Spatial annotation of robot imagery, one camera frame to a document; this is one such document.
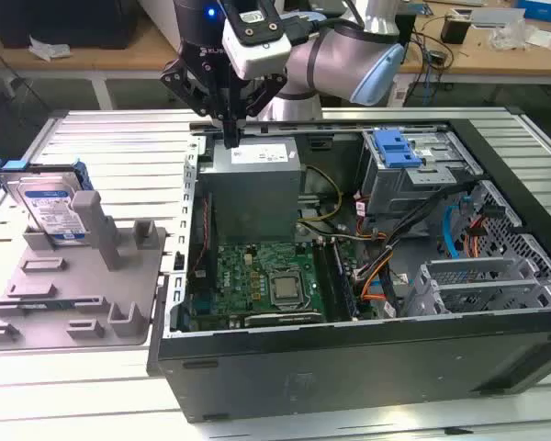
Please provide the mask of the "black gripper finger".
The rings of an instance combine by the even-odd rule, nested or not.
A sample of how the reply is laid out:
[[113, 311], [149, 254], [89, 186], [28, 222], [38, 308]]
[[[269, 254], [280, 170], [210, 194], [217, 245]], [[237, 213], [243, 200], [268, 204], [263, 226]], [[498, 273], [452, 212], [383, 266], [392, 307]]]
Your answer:
[[233, 148], [234, 119], [219, 88], [217, 69], [210, 62], [202, 62], [199, 67], [201, 74], [196, 76], [183, 59], [177, 58], [163, 70], [161, 80], [199, 116], [211, 117], [222, 130], [225, 147]]
[[238, 147], [242, 127], [248, 117], [257, 117], [286, 84], [282, 73], [272, 73], [259, 79], [242, 80], [233, 76], [233, 147]]

